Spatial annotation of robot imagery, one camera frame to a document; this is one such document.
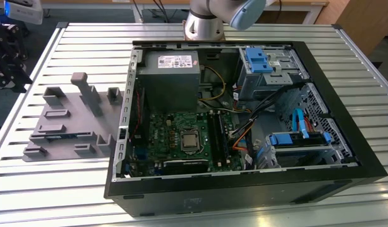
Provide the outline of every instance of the metal rail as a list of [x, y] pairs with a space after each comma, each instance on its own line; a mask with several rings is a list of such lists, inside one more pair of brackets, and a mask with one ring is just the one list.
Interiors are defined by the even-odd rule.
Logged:
[[[330, 26], [255, 25], [227, 40], [303, 41], [388, 171], [388, 83], [345, 33]], [[132, 40], [180, 40], [180, 24], [69, 24], [56, 29], [34, 83], [0, 133], [0, 226], [388, 226], [388, 177], [314, 204], [131, 218], [103, 198], [108, 159], [25, 163], [22, 149], [45, 103], [45, 87], [76, 91], [72, 72], [97, 91], [124, 87]]]

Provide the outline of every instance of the yellow wire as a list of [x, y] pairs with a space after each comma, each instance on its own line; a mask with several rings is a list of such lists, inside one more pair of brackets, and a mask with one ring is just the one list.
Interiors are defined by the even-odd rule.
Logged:
[[222, 81], [223, 87], [222, 87], [222, 91], [220, 91], [219, 95], [216, 95], [215, 97], [211, 97], [211, 98], [199, 98], [199, 100], [201, 100], [201, 101], [214, 100], [214, 99], [219, 98], [223, 95], [224, 89], [226, 89], [224, 80], [223, 80], [220, 74], [211, 67], [208, 67], [208, 66], [204, 66], [204, 67], [208, 68], [216, 74], [216, 76], [219, 77], [219, 79]]

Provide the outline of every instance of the green circuit board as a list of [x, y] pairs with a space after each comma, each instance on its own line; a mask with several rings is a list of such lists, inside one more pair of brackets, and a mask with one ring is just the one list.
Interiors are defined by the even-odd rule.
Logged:
[[[226, 166], [212, 165], [212, 152], [207, 132], [207, 113], [152, 114], [148, 123], [148, 161], [169, 159], [205, 159], [208, 172], [240, 170], [239, 155], [230, 156]], [[222, 114], [226, 135], [234, 129], [230, 113]], [[181, 151], [181, 135], [196, 133], [199, 149], [193, 152]]]

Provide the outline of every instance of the cpu socket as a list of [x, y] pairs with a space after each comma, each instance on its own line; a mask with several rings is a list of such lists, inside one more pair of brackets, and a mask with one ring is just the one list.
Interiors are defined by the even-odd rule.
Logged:
[[199, 152], [197, 130], [180, 131], [180, 148], [181, 152], [187, 155], [192, 155]]

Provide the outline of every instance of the motherboard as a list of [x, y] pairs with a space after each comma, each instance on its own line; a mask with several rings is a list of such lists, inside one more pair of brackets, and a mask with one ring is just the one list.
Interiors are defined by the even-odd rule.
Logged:
[[[216, 126], [212, 119], [219, 119]], [[215, 135], [214, 127], [220, 128]], [[230, 113], [151, 114], [148, 144], [135, 147], [140, 176], [240, 170], [240, 157], [227, 147], [212, 148], [214, 137], [227, 141], [234, 129]]]

